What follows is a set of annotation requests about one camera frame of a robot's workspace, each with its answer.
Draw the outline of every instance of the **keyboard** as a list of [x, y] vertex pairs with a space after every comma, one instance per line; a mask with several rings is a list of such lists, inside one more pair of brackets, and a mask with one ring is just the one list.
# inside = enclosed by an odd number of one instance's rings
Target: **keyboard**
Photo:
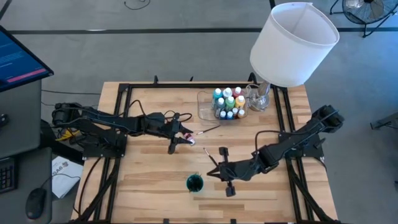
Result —
[[16, 189], [16, 168], [14, 158], [0, 160], [0, 194]]

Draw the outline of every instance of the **electric fan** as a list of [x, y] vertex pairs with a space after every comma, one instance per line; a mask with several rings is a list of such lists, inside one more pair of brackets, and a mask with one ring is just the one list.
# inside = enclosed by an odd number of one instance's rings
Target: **electric fan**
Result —
[[[398, 0], [342, 0], [343, 12], [332, 12], [333, 7], [339, 0], [330, 8], [330, 14], [343, 13], [347, 19], [356, 24], [365, 25], [363, 37], [371, 35], [377, 28], [381, 26], [393, 13], [398, 6]], [[379, 22], [370, 33], [366, 33], [366, 26], [375, 22]]]

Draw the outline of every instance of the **white lampshade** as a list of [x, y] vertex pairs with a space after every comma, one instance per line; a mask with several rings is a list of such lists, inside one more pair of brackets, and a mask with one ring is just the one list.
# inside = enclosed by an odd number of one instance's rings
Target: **white lampshade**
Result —
[[254, 44], [250, 62], [265, 81], [298, 86], [310, 78], [339, 38], [336, 27], [312, 3], [279, 4]]

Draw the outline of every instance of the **bottle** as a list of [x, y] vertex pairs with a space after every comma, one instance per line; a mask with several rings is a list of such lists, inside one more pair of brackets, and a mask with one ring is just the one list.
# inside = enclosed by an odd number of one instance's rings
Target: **bottle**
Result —
[[221, 111], [220, 112], [220, 119], [225, 119], [225, 115], [226, 115], [225, 111]]
[[213, 101], [211, 102], [211, 108], [215, 109], [216, 106], [216, 102], [218, 100], [218, 98], [223, 97], [223, 93], [221, 92], [221, 90], [219, 88], [215, 89], [213, 91]]
[[237, 109], [243, 109], [245, 100], [244, 100], [244, 96], [238, 96], [238, 98], [235, 101], [235, 107]]
[[233, 114], [234, 119], [236, 119], [236, 116], [238, 115], [238, 109], [232, 108], [232, 114]]
[[222, 98], [222, 97], [218, 98], [217, 103], [214, 108], [216, 118], [220, 118], [220, 113], [224, 109], [224, 107], [225, 107], [224, 98]]
[[232, 108], [234, 108], [235, 106], [235, 99], [230, 96], [227, 99], [225, 99], [225, 111], [229, 112], [232, 110]]
[[242, 88], [241, 87], [236, 87], [234, 91], [232, 92], [232, 96], [234, 98], [237, 98], [238, 96], [243, 96]]
[[232, 96], [232, 90], [231, 90], [231, 88], [226, 88], [223, 91], [223, 97], [224, 97], [224, 99], [227, 99], [230, 96]]
[[244, 110], [239, 110], [238, 118], [244, 118], [244, 114], [245, 114]]
[[226, 114], [226, 119], [234, 119], [234, 114], [232, 113], [232, 111]]

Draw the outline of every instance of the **computer mouse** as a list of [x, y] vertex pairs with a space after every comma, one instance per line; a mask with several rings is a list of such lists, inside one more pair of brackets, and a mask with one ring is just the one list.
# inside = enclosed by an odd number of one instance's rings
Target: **computer mouse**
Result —
[[25, 213], [28, 219], [35, 220], [42, 215], [45, 195], [46, 190], [43, 188], [37, 188], [30, 192], [25, 206]]

